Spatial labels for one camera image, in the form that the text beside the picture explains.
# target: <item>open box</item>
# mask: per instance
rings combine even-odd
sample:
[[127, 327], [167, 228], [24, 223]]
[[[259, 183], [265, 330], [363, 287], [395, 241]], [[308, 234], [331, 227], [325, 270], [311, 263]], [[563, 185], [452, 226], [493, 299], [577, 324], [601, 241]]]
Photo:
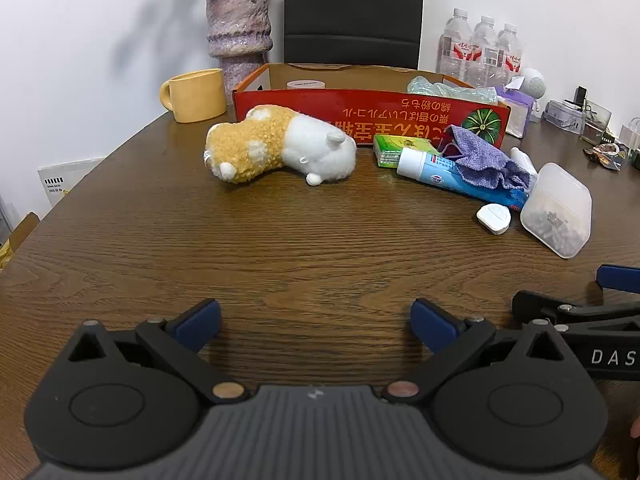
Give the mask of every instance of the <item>open box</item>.
[[[267, 63], [234, 88], [236, 116], [243, 120], [255, 105], [280, 105], [334, 124], [357, 144], [371, 144], [373, 135], [386, 134], [427, 138], [436, 147], [448, 141], [443, 133], [449, 124], [460, 126], [472, 118], [490, 124], [491, 135], [483, 138], [500, 147], [508, 106], [407, 94], [409, 81], [417, 75], [431, 83], [468, 87], [442, 74], [407, 68]], [[286, 89], [287, 82], [299, 79], [322, 81], [325, 88]]]

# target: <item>orange and white plush toy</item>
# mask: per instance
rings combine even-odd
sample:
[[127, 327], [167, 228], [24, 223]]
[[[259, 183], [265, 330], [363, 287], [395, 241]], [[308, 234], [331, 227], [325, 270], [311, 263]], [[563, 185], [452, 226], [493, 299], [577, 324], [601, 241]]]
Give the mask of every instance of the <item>orange and white plush toy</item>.
[[276, 105], [249, 110], [240, 123], [214, 124], [207, 134], [204, 163], [226, 182], [246, 182], [289, 166], [318, 186], [346, 178], [356, 164], [356, 143], [339, 128]]

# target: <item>toothpaste tube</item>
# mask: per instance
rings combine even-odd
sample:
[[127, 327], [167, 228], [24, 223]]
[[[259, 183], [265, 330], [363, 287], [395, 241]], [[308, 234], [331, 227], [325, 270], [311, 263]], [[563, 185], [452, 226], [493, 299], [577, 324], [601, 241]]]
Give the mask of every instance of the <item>toothpaste tube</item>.
[[431, 153], [418, 152], [411, 148], [403, 148], [398, 162], [398, 174], [407, 176], [430, 186], [441, 187], [486, 202], [507, 206], [513, 211], [520, 211], [527, 201], [527, 195], [519, 189], [489, 189], [473, 186], [462, 180], [456, 163], [448, 158]]

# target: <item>mug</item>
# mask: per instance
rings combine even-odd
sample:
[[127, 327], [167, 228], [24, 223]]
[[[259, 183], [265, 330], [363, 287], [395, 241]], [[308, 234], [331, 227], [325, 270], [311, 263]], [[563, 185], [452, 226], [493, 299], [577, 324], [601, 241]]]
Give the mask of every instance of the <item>mug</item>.
[[226, 112], [221, 68], [177, 75], [162, 83], [160, 102], [178, 123], [195, 123]]

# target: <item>white round speaker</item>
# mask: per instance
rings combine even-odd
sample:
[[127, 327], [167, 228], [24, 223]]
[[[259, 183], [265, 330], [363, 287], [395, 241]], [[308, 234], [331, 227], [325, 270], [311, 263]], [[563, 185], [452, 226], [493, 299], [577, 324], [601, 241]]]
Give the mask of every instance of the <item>white round speaker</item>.
[[540, 99], [546, 92], [545, 77], [533, 68], [523, 68], [520, 70], [521, 76], [524, 77], [520, 91], [533, 97]]

